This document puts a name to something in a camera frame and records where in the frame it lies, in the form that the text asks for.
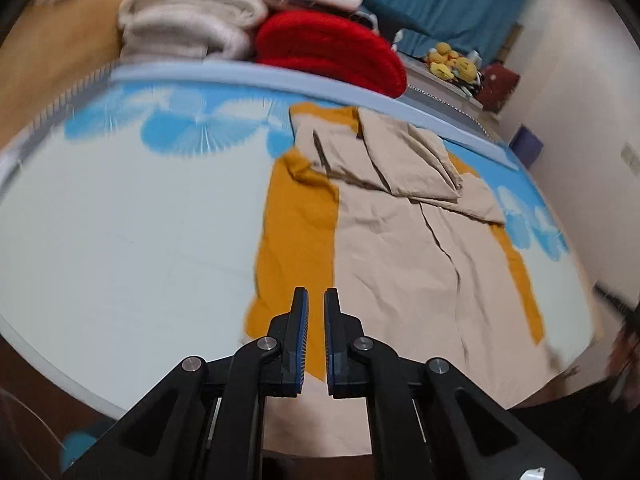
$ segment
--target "white wall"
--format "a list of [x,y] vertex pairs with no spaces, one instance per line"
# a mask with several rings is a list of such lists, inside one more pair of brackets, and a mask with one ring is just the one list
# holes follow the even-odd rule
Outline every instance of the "white wall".
[[[531,174],[556,210],[589,279],[629,299],[640,291],[640,178],[620,159],[640,148],[640,51],[606,0],[531,0],[506,63],[522,79],[502,112],[510,140],[521,123],[544,142]],[[580,359],[570,386],[604,371],[619,324]]]

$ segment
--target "wall outlet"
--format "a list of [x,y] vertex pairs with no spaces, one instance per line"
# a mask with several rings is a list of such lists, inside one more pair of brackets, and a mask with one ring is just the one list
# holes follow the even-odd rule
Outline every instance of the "wall outlet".
[[638,156],[638,152],[636,152],[634,147],[628,142],[625,142],[625,145],[622,146],[620,158],[622,158],[622,160],[625,161],[625,164],[628,165],[631,173],[635,176],[640,175],[640,156]]

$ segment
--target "person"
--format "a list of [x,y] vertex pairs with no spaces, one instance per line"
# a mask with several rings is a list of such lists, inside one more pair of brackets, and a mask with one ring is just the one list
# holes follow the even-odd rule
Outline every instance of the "person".
[[509,410],[583,480],[640,476],[638,342],[623,327],[607,362],[607,379],[561,399]]

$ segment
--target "person's hand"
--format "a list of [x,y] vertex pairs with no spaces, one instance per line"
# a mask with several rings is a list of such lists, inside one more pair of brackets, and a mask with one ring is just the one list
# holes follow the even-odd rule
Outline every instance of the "person's hand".
[[613,341],[607,374],[618,378],[620,374],[628,373],[622,396],[626,406],[633,410],[640,405],[640,374],[638,373],[638,336],[628,331],[624,326]]

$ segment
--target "purple object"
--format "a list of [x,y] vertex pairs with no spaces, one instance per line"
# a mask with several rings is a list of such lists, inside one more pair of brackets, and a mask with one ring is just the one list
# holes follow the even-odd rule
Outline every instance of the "purple object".
[[518,132],[509,143],[513,153],[516,154],[522,165],[527,169],[536,161],[543,146],[542,141],[524,124],[520,125]]

